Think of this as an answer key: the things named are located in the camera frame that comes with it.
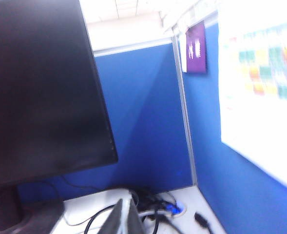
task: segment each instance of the purple sign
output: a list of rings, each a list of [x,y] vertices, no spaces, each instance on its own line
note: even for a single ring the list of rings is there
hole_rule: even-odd
[[[189,28],[187,37],[187,72],[206,72],[206,41],[204,22]]]

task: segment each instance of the cubicle wall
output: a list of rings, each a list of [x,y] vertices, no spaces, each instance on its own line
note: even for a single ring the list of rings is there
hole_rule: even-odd
[[[217,24],[206,41],[207,74],[183,74],[199,188],[228,234],[287,234],[287,188],[221,142]]]
[[[117,164],[66,175],[77,185],[100,189],[120,184],[157,192],[192,185],[172,44],[105,55],[96,63],[115,137]],[[48,179],[64,198],[92,189]],[[54,196],[47,184],[19,187],[24,202]]]

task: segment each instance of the poster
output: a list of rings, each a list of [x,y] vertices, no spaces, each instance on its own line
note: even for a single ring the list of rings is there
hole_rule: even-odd
[[[180,37],[182,71],[205,73],[206,41],[204,22],[189,28],[183,37],[185,38]]]
[[[287,0],[218,15],[221,140],[287,186]]]

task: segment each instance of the monitor screen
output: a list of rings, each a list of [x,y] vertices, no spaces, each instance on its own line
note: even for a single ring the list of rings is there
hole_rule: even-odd
[[[0,187],[114,162],[79,0],[0,0]]]

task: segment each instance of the desk surface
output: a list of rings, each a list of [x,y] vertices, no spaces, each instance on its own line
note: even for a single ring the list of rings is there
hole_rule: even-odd
[[[189,187],[185,189],[179,189],[172,191],[172,194],[176,199],[187,206],[186,212],[177,218],[172,220],[184,234],[208,234],[208,231],[202,229],[195,221],[194,214],[199,212],[210,223],[211,229],[214,234],[226,234],[218,219],[212,212],[211,208],[207,204],[206,200],[200,193],[197,187]],[[109,205],[117,203],[120,198],[130,198],[131,195],[127,190],[116,189],[110,191],[103,191],[100,193],[79,197],[76,199],[67,200],[65,204],[64,217],[69,223],[75,224],[84,221],[99,210]],[[88,234],[97,234],[99,227],[105,221],[109,215],[109,211],[101,214],[94,223],[91,225]],[[83,233],[87,223],[79,226],[70,227],[66,224],[64,218],[62,218],[55,226],[51,234],[81,234]],[[150,234],[153,231],[154,223],[151,221],[145,222],[147,233]],[[176,232],[167,225],[160,224],[157,234],[176,234]]]

